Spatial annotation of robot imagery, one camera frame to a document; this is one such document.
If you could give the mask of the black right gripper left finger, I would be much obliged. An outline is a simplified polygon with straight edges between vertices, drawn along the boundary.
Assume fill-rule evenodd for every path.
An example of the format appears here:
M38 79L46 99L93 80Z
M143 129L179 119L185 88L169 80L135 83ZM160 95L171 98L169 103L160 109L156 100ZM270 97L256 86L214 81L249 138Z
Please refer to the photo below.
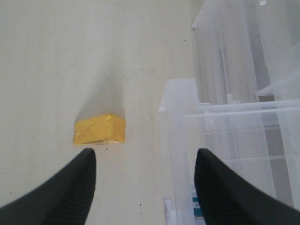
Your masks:
M92 148L82 150L45 183L2 206L2 225L83 225L96 190L97 162Z

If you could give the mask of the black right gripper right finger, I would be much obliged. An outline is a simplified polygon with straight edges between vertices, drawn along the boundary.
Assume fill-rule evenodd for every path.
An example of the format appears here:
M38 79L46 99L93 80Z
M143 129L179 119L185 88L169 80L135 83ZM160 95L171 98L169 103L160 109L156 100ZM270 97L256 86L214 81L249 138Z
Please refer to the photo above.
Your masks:
M208 149L195 161L195 189L208 225L298 225L300 212L240 177Z

